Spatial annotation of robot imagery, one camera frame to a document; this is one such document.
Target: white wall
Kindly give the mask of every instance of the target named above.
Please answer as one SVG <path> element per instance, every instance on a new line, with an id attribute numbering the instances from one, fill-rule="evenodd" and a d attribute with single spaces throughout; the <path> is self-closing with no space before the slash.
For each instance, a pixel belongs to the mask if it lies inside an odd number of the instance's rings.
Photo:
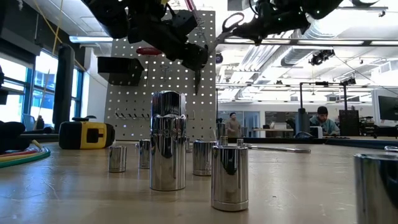
<path id="1" fill-rule="evenodd" d="M 372 104 L 350 104 L 348 108 L 355 106 L 359 111 L 360 116 L 374 116 Z M 332 120 L 338 119 L 339 110 L 344 109 L 343 103 L 335 104 L 304 104 L 306 112 L 317 112 L 319 106 L 326 106 L 329 112 L 329 118 Z M 300 103 L 218 103 L 219 111 L 259 111 L 260 112 L 260 127 L 266 124 L 266 111 L 273 112 L 297 112 L 300 108 Z"/>
<path id="2" fill-rule="evenodd" d="M 94 122 L 104 122 L 106 91 L 108 82 L 98 74 L 98 59 L 92 48 L 86 48 L 85 68 L 83 75 L 83 94 L 81 101 L 81 117 L 96 116 Z"/>

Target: person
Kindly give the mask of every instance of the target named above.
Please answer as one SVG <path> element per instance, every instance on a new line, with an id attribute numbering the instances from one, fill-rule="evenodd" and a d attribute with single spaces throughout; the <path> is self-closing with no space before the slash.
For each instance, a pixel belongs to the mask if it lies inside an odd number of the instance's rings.
<path id="1" fill-rule="evenodd" d="M 324 136 L 339 136 L 340 129 L 331 119 L 328 119 L 328 108 L 318 107 L 317 115 L 310 119 L 311 125 L 321 126 Z"/>
<path id="2" fill-rule="evenodd" d="M 238 138 L 241 135 L 241 124 L 236 120 L 236 113 L 229 114 L 229 120 L 225 124 L 228 137 Z"/>

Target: workbench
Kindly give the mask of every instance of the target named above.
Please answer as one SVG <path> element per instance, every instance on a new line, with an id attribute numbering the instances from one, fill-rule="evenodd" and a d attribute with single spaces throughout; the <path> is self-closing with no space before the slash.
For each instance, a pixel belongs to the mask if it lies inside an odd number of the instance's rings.
<path id="1" fill-rule="evenodd" d="M 249 209 L 210 206 L 210 177 L 192 175 L 175 192 L 149 188 L 138 150 L 127 145 L 127 171 L 108 173 L 108 150 L 72 151 L 45 144 L 41 161 L 0 169 L 0 223 L 356 223 L 353 154 L 381 150 L 321 144 L 267 144 L 311 154 L 249 151 Z"/>

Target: white pegboard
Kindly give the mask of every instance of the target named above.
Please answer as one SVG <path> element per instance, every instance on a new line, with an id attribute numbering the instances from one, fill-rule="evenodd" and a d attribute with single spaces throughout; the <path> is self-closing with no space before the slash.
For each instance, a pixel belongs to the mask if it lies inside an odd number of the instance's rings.
<path id="1" fill-rule="evenodd" d="M 199 26 L 189 35 L 189 42 L 205 45 L 215 40 L 215 12 L 199 11 Z M 199 92 L 195 94 L 195 74 L 181 65 L 180 60 L 171 62 L 165 55 L 143 56 L 136 54 L 141 47 L 151 47 L 146 42 L 129 44 L 127 39 L 115 39 L 112 57 L 138 58 L 146 69 L 139 86 L 108 84 L 105 122 L 116 130 L 117 140 L 136 141 L 150 138 L 150 109 L 153 92 L 173 90 L 186 96 L 187 136 L 192 140 L 202 138 L 214 141 L 216 119 L 216 65 L 215 52 L 201 71 Z"/>

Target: chrome cylinder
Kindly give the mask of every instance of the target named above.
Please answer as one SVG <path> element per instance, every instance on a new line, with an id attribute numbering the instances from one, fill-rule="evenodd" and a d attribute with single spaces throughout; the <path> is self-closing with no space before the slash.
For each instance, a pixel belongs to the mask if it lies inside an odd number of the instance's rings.
<path id="1" fill-rule="evenodd" d="M 236 140 L 236 145 L 237 146 L 244 146 L 243 139 L 237 139 Z"/>
<path id="2" fill-rule="evenodd" d="M 109 172 L 124 172 L 126 171 L 127 161 L 127 147 L 126 146 L 111 146 L 109 147 Z"/>
<path id="3" fill-rule="evenodd" d="M 225 124 L 217 123 L 217 127 L 216 127 L 217 144 L 221 141 L 222 136 L 226 136 Z"/>
<path id="4" fill-rule="evenodd" d="M 191 148 L 191 145 L 190 145 L 190 139 L 189 139 L 189 137 L 187 137 L 187 138 L 186 138 L 186 141 L 185 141 L 185 151 L 186 151 L 186 152 L 192 152 L 192 148 Z"/>
<path id="5" fill-rule="evenodd" d="M 246 147 L 214 146 L 211 206 L 237 212 L 249 206 L 249 161 Z"/>
<path id="6" fill-rule="evenodd" d="M 185 188 L 185 95 L 160 91 L 152 95 L 150 187 L 153 190 Z"/>
<path id="7" fill-rule="evenodd" d="M 152 95 L 152 117 L 185 115 L 185 95 L 176 91 L 158 91 Z"/>
<path id="8" fill-rule="evenodd" d="M 149 169 L 150 167 L 150 140 L 141 139 L 136 145 L 139 150 L 138 168 Z"/>
<path id="9" fill-rule="evenodd" d="M 358 224 L 396 224 L 398 155 L 354 156 Z"/>
<path id="10" fill-rule="evenodd" d="M 197 140 L 193 143 L 193 175 L 211 175 L 211 153 L 216 142 Z"/>
<path id="11" fill-rule="evenodd" d="M 228 145 L 228 137 L 227 136 L 222 136 L 220 137 L 220 140 L 217 141 L 217 146 L 227 146 Z"/>

